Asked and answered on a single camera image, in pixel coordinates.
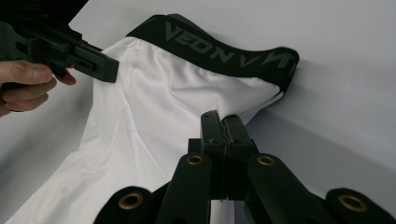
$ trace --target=clothing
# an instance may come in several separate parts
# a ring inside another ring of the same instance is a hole
[[[94,81],[78,151],[7,223],[93,223],[119,189],[168,182],[200,117],[217,110],[246,124],[289,86],[298,54],[235,49],[180,16],[151,17],[104,53],[120,62],[114,84]],[[233,223],[213,202],[211,223]]]

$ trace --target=white surface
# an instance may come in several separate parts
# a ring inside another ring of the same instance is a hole
[[[71,27],[106,48],[175,12],[234,47],[299,51],[288,92],[249,123],[251,137],[320,196],[356,189],[396,216],[395,2],[91,0]],[[77,76],[37,111],[0,119],[0,222],[78,148],[92,102]]]

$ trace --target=black waistband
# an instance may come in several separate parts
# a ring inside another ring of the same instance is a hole
[[[232,77],[259,77],[276,84],[281,91],[289,86],[299,62],[293,49],[251,51],[230,47],[177,14],[152,16],[127,36],[148,41],[209,71]]]

